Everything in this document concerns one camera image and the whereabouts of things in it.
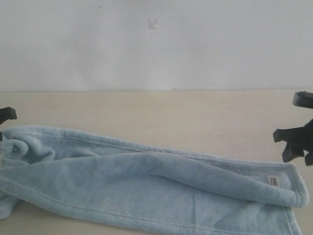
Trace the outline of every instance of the microfiber towel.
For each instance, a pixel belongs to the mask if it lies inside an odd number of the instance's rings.
[[[55,127],[1,132],[1,218],[24,200],[63,216],[164,235],[301,235],[291,208],[309,197],[293,164]]]

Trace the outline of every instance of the towel label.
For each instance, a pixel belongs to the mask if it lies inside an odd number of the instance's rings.
[[[272,186],[280,188],[279,180],[277,175],[268,175],[268,183]]]

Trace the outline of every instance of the towel fold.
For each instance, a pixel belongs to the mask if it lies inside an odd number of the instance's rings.
[[[0,218],[45,210],[165,235],[301,235],[293,164],[242,161],[77,130],[18,126],[0,142]]]

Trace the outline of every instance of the table surface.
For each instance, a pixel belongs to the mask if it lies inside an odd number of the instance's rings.
[[[211,153],[243,160],[281,162],[285,143],[277,128],[303,126],[313,110],[292,105],[299,90],[197,92],[0,93],[1,107],[16,109],[13,125],[74,128],[143,144]],[[310,195],[313,167],[292,161]],[[303,235],[312,234],[313,203],[294,209]],[[59,216],[22,202],[0,220],[2,235],[147,235]]]

